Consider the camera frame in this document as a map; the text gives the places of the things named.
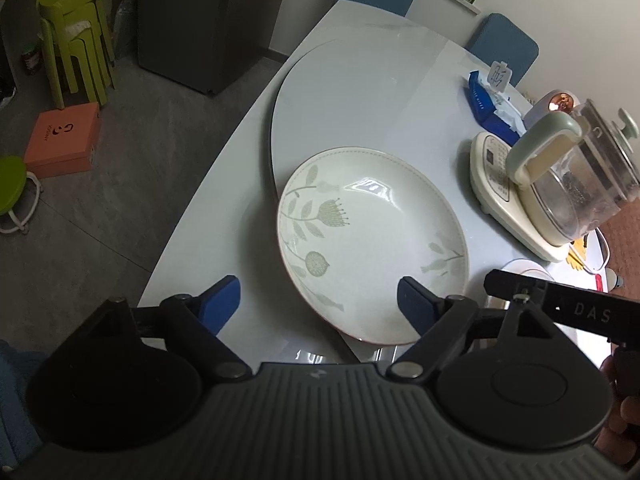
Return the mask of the person right hand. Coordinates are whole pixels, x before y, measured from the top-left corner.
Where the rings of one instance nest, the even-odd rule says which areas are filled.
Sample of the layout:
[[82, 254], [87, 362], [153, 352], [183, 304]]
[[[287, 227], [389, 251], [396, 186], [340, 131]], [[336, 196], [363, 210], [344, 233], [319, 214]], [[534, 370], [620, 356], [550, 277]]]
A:
[[615, 399], [608, 421], [597, 438], [596, 448], [608, 456], [613, 463], [628, 466], [639, 451], [639, 438], [631, 437], [630, 433], [631, 429], [639, 428], [639, 398], [618, 394], [612, 354], [602, 362], [600, 370], [614, 388]]

